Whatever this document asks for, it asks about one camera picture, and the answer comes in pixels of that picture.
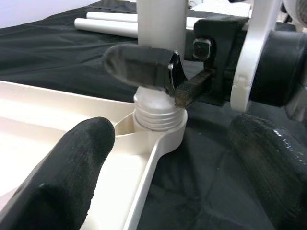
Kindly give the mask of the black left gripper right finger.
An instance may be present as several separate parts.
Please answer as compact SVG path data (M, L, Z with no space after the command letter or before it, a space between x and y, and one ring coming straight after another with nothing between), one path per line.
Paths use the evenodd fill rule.
M258 199L277 230L307 228L307 148L287 130L239 115L228 130Z

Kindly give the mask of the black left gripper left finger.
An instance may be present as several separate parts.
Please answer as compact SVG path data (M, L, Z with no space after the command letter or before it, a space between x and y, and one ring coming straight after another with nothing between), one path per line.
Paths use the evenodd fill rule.
M115 143L115 129L94 117L65 133L0 212L3 230L78 230Z

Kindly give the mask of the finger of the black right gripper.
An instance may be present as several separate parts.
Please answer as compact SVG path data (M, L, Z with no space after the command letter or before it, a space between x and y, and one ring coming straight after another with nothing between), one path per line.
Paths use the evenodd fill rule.
M119 81L175 95L187 81L178 52L140 45L116 45L103 55L105 70Z

